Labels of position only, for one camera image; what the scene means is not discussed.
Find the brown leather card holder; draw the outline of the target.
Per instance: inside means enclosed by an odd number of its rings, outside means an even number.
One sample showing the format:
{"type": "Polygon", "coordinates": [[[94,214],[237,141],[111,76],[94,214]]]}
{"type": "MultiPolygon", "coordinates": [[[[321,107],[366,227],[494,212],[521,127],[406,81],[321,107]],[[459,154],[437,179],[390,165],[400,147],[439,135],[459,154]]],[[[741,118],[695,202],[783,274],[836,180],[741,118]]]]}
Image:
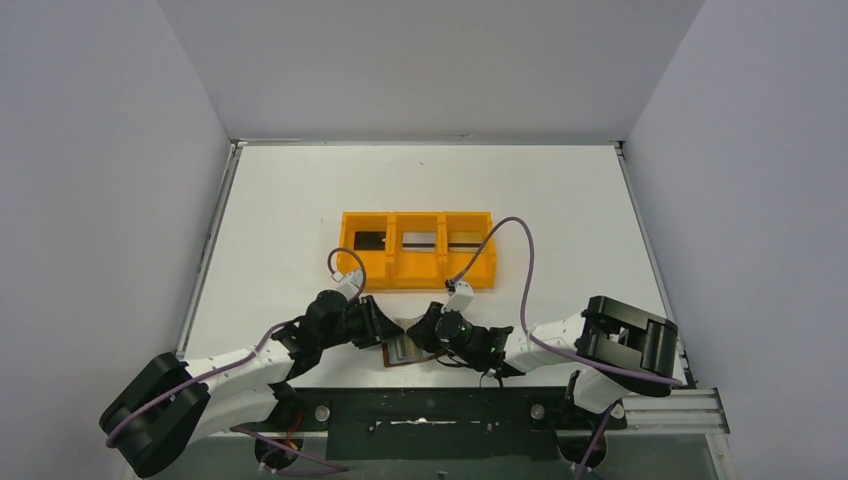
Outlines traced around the brown leather card holder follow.
{"type": "Polygon", "coordinates": [[[382,345],[383,366],[401,367],[435,360],[438,353],[430,353],[419,348],[407,335],[394,337],[382,345]]]}

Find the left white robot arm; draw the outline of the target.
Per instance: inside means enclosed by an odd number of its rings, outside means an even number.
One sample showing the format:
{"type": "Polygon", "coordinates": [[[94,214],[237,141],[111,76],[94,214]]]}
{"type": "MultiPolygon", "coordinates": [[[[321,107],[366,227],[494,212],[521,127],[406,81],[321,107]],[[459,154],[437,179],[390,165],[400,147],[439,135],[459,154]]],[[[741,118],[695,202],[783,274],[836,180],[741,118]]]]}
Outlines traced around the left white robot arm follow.
{"type": "Polygon", "coordinates": [[[269,418],[279,389],[315,366],[325,350],[380,345],[405,331],[371,296],[324,290],[304,314],[271,326],[253,346],[200,359],[151,359],[104,410],[105,444],[140,478],[171,465],[191,443],[269,418]]]}

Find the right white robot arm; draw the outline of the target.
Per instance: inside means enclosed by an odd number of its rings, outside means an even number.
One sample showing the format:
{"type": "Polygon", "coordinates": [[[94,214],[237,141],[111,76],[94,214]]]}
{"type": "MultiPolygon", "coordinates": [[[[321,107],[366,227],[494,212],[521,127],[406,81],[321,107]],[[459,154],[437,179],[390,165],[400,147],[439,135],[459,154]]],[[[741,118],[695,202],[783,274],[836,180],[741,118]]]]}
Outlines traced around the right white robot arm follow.
{"type": "Polygon", "coordinates": [[[630,393],[666,397],[684,382],[676,372],[677,326],[606,296],[566,319],[521,330],[477,326],[434,302],[406,334],[419,349],[498,381],[571,363],[570,400],[593,414],[630,393]]]}

